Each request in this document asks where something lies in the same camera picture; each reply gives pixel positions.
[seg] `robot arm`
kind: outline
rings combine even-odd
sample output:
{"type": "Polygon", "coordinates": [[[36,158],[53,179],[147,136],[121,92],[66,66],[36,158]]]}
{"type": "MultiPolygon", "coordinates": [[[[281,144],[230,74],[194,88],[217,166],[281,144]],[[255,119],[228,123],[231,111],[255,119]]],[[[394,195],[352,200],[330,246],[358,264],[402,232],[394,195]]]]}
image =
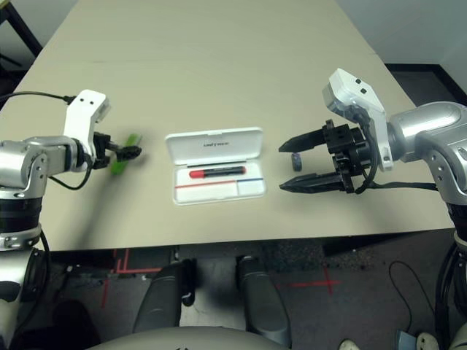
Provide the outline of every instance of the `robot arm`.
{"type": "MultiPolygon", "coordinates": [[[[358,123],[334,127],[328,120],[322,129],[285,142],[280,152],[301,152],[326,144],[336,171],[297,176],[280,187],[299,193],[329,190],[357,192],[353,176],[366,175],[372,166],[383,171],[393,161],[425,160],[446,203],[467,204],[467,108],[452,102],[426,104],[394,115],[386,122],[385,111],[370,85],[338,69],[323,95],[327,107],[358,123]]],[[[370,183],[368,188],[379,188],[370,183]]]]}
{"type": "Polygon", "coordinates": [[[119,161],[141,152],[94,132],[108,108],[104,94],[84,90],[67,107],[62,136],[0,142],[0,349],[12,340],[20,303],[36,300],[46,282],[47,257],[34,245],[47,179],[67,171],[85,171],[87,179],[91,169],[109,164],[106,149],[119,161]]]}

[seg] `red line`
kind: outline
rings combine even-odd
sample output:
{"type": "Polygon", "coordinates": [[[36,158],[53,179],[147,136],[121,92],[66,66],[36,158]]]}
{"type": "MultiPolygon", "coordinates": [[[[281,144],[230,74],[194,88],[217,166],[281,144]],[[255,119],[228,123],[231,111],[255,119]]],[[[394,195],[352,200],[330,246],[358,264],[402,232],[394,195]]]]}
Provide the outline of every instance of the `red line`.
{"type": "Polygon", "coordinates": [[[120,269],[122,260],[117,259],[117,268],[115,269],[116,273],[152,273],[152,272],[159,272],[162,268],[123,268],[120,269]]]}
{"type": "Polygon", "coordinates": [[[107,302],[107,295],[109,291],[109,279],[104,280],[104,294],[102,295],[101,308],[105,308],[107,302]]]}
{"type": "Polygon", "coordinates": [[[328,273],[328,269],[323,266],[323,270],[324,270],[324,276],[326,276],[326,282],[328,282],[328,293],[329,295],[332,295],[333,294],[333,286],[331,283],[329,283],[331,280],[329,279],[329,273],[328,273]]]}
{"type": "Polygon", "coordinates": [[[123,263],[123,270],[126,270],[128,266],[128,256],[130,255],[130,249],[125,249],[125,262],[123,263]]]}
{"type": "Polygon", "coordinates": [[[203,184],[181,184],[179,186],[175,186],[175,188],[207,186],[208,184],[231,184],[235,182],[236,180],[226,180],[226,181],[216,181],[216,182],[205,182],[203,184]]]}

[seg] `table surface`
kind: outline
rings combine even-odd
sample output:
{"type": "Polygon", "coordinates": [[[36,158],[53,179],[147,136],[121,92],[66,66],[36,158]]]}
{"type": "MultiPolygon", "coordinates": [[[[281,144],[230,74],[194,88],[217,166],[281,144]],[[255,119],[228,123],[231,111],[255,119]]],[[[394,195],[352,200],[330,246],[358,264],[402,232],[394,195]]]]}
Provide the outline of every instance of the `table surface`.
{"type": "MultiPolygon", "coordinates": [[[[362,195],[281,191],[295,176],[277,148],[292,136],[344,120],[322,89],[336,68],[369,82],[388,115],[413,108],[378,55],[333,1],[80,0],[18,90],[64,95],[90,88],[112,109],[96,130],[123,142],[143,135],[142,156],[113,177],[94,171],[80,191],[50,182],[41,222],[53,250],[395,233],[452,224],[439,194],[368,190],[362,195]],[[169,133],[259,126],[267,193],[244,201],[176,206],[169,133]]],[[[60,135],[66,107],[12,98],[0,138],[60,135]]],[[[333,170],[325,146],[304,170],[333,170]]],[[[78,183],[83,174],[64,174],[78,183]]],[[[378,182],[433,181],[423,162],[396,163],[378,182]]]]}

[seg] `pen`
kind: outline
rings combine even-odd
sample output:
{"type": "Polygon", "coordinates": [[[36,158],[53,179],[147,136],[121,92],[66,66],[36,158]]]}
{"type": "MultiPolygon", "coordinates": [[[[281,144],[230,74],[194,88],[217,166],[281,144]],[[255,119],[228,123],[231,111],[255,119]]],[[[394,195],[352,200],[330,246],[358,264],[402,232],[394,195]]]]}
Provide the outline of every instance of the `pen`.
{"type": "Polygon", "coordinates": [[[245,174],[246,172],[247,172],[247,169],[244,166],[231,166],[229,168],[193,170],[193,171],[190,171],[190,178],[204,179],[205,177],[211,177],[211,176],[241,175],[241,174],[245,174]]]}

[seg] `green object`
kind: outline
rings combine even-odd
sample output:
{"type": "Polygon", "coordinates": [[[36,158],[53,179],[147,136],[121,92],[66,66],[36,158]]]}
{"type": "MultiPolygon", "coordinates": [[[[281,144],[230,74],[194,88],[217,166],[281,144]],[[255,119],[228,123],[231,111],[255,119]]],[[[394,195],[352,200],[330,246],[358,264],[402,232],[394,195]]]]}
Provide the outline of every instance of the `green object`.
{"type": "MultiPolygon", "coordinates": [[[[132,133],[126,140],[125,147],[138,146],[139,142],[141,142],[141,139],[142,139],[141,135],[137,133],[132,133]]],[[[127,164],[128,164],[128,160],[124,160],[123,162],[115,161],[110,167],[110,172],[114,175],[120,175],[125,170],[127,164]]]]}

